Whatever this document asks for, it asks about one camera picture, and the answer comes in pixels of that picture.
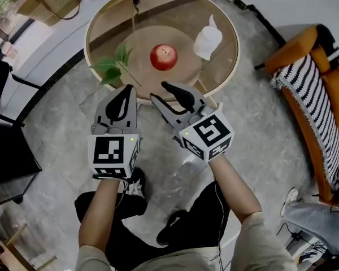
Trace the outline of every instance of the white shoelace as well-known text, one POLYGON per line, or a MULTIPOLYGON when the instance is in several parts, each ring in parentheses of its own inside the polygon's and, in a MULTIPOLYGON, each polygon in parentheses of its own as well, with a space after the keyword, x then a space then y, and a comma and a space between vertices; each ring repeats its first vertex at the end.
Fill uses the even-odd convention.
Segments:
POLYGON ((142 193, 142 185, 140 183, 140 180, 138 180, 137 182, 131 183, 128 186, 127 194, 128 195, 133 195, 133 196, 140 196, 142 198, 145 198, 143 196, 143 193, 142 193))

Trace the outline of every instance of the white marker cube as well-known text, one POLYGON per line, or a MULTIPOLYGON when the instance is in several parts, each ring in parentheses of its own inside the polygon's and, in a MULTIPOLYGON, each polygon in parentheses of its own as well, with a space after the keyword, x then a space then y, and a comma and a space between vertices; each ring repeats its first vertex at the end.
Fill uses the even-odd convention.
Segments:
POLYGON ((138 134, 88 136, 88 162, 99 178, 130 178, 140 152, 138 134))
POLYGON ((182 145, 204 161, 210 161, 227 150, 234 131, 219 110, 180 131, 182 145))

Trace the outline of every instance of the striped blanket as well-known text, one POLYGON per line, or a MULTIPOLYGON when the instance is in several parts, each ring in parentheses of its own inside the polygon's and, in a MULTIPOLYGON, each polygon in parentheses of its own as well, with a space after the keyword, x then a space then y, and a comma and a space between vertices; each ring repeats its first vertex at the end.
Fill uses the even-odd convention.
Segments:
MULTIPOLYGON (((334 55, 329 60, 339 59, 334 55)), ((339 188, 339 129, 323 80, 308 54, 274 74, 272 86, 288 88, 299 103, 323 153, 326 178, 333 190, 339 188)))

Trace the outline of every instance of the gray jeans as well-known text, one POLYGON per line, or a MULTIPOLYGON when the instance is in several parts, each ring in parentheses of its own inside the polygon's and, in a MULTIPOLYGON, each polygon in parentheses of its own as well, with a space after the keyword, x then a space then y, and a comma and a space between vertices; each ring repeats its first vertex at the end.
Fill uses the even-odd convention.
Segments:
POLYGON ((324 204, 289 203, 284 220, 320 239, 333 255, 339 255, 339 213, 324 204))

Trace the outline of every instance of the bag handle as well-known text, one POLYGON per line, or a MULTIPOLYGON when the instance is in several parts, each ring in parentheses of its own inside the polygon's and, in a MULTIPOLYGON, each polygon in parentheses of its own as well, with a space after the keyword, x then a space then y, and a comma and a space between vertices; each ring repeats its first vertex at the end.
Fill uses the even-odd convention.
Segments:
POLYGON ((80 0, 78 0, 78 10, 77 10, 77 12, 73 16, 71 16, 71 17, 64 18, 64 17, 60 17, 57 13, 55 13, 50 8, 50 6, 45 2, 45 0, 36 0, 36 1, 41 3, 49 12, 53 13, 57 18, 62 19, 62 20, 71 20, 71 19, 73 19, 75 16, 78 15, 79 10, 80 10, 80 0))

